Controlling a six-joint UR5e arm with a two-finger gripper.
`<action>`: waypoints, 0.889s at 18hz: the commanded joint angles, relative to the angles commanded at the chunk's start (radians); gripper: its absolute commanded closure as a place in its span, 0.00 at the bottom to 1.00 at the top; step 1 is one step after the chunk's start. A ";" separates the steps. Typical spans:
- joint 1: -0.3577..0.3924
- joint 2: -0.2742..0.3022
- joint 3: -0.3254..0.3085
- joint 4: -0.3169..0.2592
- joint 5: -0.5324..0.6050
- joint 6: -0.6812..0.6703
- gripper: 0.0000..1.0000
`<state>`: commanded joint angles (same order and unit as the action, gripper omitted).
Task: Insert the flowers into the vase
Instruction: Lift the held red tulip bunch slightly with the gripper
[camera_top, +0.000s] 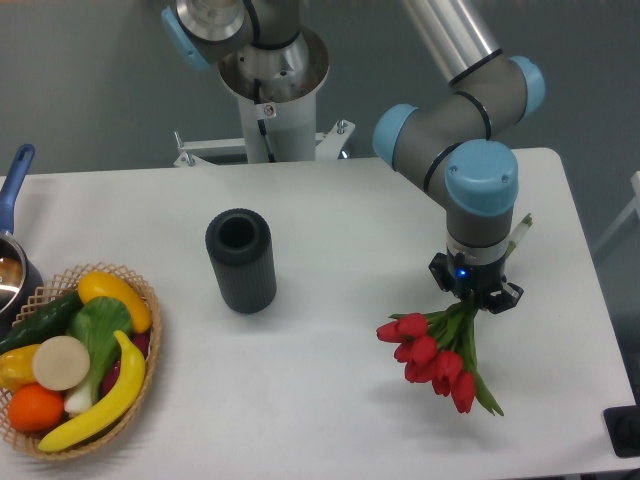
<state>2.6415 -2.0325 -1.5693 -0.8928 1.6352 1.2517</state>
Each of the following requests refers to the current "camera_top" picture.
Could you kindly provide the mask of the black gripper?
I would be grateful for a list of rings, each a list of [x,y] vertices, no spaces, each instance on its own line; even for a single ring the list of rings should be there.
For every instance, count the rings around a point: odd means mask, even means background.
[[[491,263],[472,263],[462,253],[437,253],[429,264],[429,271],[438,287],[460,299],[471,296],[482,302],[483,309],[501,314],[515,308],[524,290],[506,281],[504,269],[508,253]]]

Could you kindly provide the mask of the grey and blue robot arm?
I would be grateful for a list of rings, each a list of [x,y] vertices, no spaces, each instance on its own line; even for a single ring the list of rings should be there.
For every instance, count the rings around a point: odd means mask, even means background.
[[[435,110],[387,110],[375,153],[446,213],[447,243],[430,263],[440,289],[494,314],[515,307],[504,274],[518,194],[518,164],[495,135],[533,113],[545,96],[539,68],[506,57],[465,1],[407,1],[414,27],[452,96]],[[161,20],[195,69],[216,65],[236,97],[251,163],[316,160],[316,93],[329,71],[323,41],[295,1],[176,1]]]

